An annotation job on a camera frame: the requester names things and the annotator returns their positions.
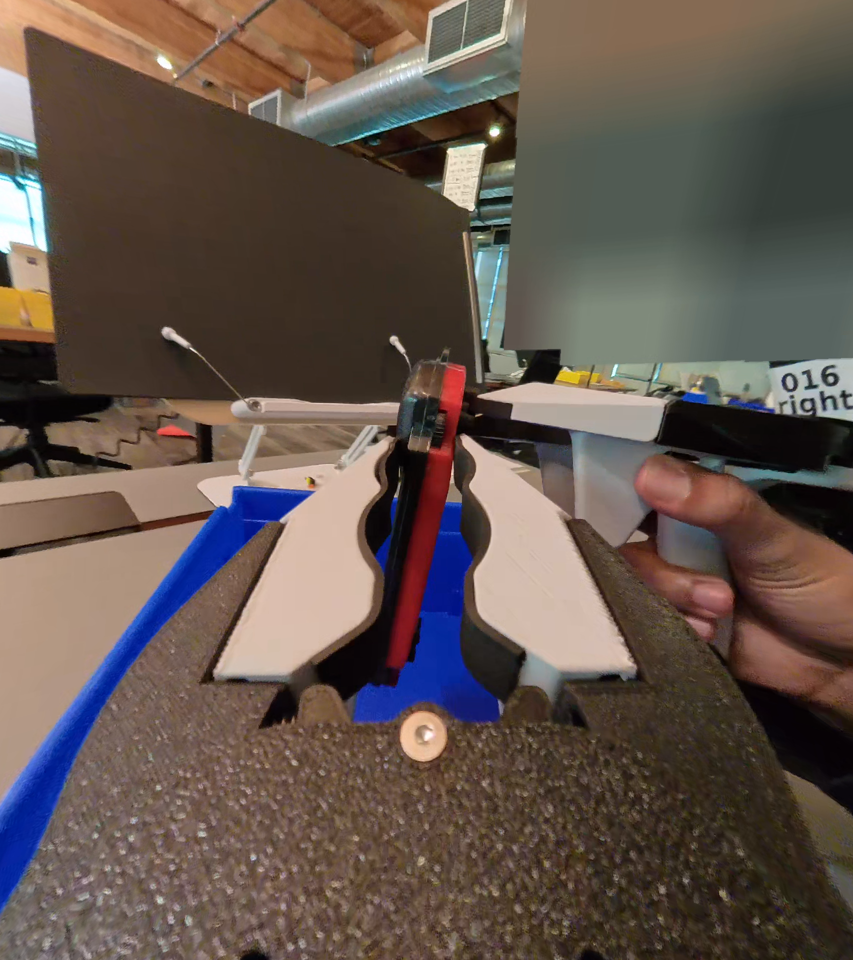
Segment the white carton box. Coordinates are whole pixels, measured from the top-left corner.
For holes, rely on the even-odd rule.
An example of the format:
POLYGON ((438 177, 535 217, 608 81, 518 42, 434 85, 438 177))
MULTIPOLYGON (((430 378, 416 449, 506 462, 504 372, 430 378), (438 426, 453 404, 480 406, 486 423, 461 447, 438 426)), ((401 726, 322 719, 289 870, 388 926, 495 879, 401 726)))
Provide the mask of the white carton box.
POLYGON ((44 250, 11 241, 7 261, 13 288, 21 291, 50 293, 49 261, 44 250))

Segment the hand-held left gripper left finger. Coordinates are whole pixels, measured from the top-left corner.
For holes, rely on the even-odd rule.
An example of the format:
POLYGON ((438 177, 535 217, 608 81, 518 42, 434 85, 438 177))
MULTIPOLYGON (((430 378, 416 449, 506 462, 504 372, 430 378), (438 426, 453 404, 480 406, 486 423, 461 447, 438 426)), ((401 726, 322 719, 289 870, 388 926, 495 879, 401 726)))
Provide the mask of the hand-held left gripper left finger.
POLYGON ((376 674, 374 626, 385 599, 376 552, 388 534, 397 474, 385 438, 269 532, 270 548, 212 666, 216 682, 263 682, 301 694, 322 684, 355 696, 376 674))

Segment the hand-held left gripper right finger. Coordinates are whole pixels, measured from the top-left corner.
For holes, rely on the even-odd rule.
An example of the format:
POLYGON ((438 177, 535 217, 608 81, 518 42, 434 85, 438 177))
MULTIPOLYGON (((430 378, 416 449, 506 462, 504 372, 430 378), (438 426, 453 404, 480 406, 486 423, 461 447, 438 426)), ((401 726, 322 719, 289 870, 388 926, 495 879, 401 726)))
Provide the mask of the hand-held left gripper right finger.
POLYGON ((472 678, 501 704, 523 688, 555 703, 570 683, 636 683, 571 517, 466 436, 456 441, 455 484, 470 555, 460 650, 472 678))

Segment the large black board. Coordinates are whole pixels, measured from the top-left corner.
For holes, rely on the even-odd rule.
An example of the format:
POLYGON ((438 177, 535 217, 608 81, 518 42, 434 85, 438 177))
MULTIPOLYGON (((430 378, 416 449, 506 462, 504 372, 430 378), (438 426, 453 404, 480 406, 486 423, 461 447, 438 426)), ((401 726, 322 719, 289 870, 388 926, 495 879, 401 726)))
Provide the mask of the large black board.
POLYGON ((469 214, 400 174, 23 32, 58 378, 76 394, 396 402, 480 381, 469 214))

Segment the red handheld game toy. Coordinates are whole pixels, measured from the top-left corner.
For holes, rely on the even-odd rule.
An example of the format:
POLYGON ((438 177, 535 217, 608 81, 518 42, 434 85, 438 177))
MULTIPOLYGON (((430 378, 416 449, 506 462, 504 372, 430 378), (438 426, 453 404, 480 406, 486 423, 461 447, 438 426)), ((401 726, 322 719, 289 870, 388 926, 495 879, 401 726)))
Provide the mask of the red handheld game toy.
POLYGON ((375 628, 379 660, 373 683, 394 687, 414 655, 421 608, 453 476, 465 366, 438 358, 413 366, 395 431, 396 509, 375 628))

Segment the silver ventilation duct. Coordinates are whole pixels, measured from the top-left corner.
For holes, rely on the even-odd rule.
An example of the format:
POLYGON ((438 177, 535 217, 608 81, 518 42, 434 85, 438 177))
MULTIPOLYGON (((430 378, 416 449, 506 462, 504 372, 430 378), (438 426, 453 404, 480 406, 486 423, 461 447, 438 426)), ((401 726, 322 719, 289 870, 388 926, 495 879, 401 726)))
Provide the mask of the silver ventilation duct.
POLYGON ((293 101, 280 126, 327 145, 342 145, 519 90, 522 47, 473 54, 429 73, 426 45, 293 101))

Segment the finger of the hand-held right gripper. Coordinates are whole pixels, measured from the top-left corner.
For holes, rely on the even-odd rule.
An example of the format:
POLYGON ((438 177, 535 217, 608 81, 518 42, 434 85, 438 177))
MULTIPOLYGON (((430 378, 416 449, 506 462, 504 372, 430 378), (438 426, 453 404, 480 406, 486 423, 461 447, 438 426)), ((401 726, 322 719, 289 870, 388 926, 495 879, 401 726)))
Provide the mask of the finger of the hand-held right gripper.
POLYGON ((574 411, 574 518, 622 546, 650 511, 636 492, 640 467, 669 451, 657 442, 667 402, 632 394, 529 382, 481 394, 481 405, 562 405, 574 411))
POLYGON ((562 405, 462 407, 462 511, 465 520, 572 520, 575 517, 575 411, 562 405), (535 501, 510 462, 484 441, 535 448, 544 501, 535 501))

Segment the person's right forearm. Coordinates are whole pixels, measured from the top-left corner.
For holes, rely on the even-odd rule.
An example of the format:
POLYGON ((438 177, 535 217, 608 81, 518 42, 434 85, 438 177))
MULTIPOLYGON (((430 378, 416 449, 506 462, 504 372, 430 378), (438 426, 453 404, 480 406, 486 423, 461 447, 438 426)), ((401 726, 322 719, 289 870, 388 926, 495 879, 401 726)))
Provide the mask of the person's right forearm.
POLYGON ((780 766, 812 784, 853 818, 853 736, 804 703, 737 680, 780 766))

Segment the dark desk flap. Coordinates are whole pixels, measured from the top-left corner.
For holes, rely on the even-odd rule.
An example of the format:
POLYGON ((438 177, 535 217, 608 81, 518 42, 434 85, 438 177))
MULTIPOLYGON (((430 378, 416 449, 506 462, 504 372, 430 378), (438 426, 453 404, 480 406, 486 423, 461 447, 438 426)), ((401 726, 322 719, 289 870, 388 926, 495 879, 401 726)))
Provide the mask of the dark desk flap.
POLYGON ((0 551, 136 530, 140 522, 117 491, 0 505, 0 551))

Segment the white vent grille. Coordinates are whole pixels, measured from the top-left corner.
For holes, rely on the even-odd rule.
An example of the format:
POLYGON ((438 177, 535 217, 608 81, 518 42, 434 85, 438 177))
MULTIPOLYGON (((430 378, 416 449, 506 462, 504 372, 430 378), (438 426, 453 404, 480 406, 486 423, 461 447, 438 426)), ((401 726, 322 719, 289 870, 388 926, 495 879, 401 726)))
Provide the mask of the white vent grille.
POLYGON ((519 61, 527 1, 450 1, 427 18, 425 74, 519 61))

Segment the blue plastic bin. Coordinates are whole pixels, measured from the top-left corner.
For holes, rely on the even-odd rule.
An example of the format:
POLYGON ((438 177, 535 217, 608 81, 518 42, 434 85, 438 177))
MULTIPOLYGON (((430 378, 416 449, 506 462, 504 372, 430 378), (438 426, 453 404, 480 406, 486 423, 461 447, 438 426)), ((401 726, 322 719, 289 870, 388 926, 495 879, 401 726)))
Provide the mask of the blue plastic bin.
MULTIPOLYGON (((0 912, 36 852, 84 740, 136 656, 265 523, 279 521, 308 497, 306 491, 254 488, 237 492, 227 507, 216 509, 131 625, 114 636, 115 644, 69 705, 45 724, 45 737, 0 800, 0 912)), ((359 693, 358 721, 385 722, 420 701, 459 721, 499 719, 496 699, 470 676, 459 650, 463 583, 470 563, 460 520, 461 505, 449 502, 423 597, 416 660, 396 687, 372 686, 359 693)))

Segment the black office chair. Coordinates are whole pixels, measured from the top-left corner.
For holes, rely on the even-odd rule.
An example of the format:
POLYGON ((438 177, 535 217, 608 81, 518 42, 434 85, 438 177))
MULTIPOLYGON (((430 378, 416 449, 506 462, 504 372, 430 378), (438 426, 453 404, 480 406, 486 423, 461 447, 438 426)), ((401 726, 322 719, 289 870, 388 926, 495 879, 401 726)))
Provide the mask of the black office chair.
POLYGON ((106 394, 74 393, 52 382, 0 380, 0 426, 15 428, 25 436, 22 444, 0 451, 0 474, 26 465, 36 478, 52 478, 52 461, 95 470, 131 471, 128 463, 87 454, 49 438, 49 426, 96 423, 96 415, 112 404, 113 398, 106 394))

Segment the white paper wall list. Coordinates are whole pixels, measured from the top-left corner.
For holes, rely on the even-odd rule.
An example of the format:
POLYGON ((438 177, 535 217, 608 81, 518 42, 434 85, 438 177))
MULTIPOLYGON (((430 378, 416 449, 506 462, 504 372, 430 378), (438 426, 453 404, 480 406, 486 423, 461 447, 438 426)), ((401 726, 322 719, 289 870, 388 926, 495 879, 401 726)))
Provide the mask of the white paper wall list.
POLYGON ((445 152, 441 195, 462 210, 477 208, 486 151, 487 144, 480 141, 450 146, 445 152))

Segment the person's right hand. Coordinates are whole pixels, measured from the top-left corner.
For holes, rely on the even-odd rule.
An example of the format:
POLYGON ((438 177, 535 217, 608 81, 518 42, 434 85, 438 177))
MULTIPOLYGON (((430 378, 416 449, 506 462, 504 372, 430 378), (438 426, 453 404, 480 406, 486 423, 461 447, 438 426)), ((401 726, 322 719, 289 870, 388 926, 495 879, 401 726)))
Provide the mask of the person's right hand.
POLYGON ((620 552, 706 642, 729 619, 728 666, 853 735, 853 554, 781 515, 739 479, 648 458, 638 496, 664 518, 716 536, 732 582, 664 560, 656 538, 620 552))

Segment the white laptop stand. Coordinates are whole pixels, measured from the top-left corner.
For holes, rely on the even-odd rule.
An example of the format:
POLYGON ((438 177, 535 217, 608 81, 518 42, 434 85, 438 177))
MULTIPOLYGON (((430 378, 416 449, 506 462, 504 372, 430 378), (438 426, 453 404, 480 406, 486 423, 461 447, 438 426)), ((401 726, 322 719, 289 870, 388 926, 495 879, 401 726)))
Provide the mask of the white laptop stand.
POLYGON ((199 425, 243 424, 251 427, 243 454, 237 463, 236 473, 214 476, 197 484, 199 493, 214 507, 229 505, 236 487, 312 492, 314 488, 307 488, 305 485, 306 476, 315 477, 317 485, 323 485, 329 477, 344 471, 352 462, 360 459, 381 430, 396 426, 400 408, 398 402, 352 404, 263 397, 254 399, 257 399, 261 406, 258 413, 248 410, 237 400, 180 402, 180 412, 199 425), (363 430, 334 463, 302 468, 272 467, 255 471, 254 462, 265 427, 276 425, 361 425, 363 430))

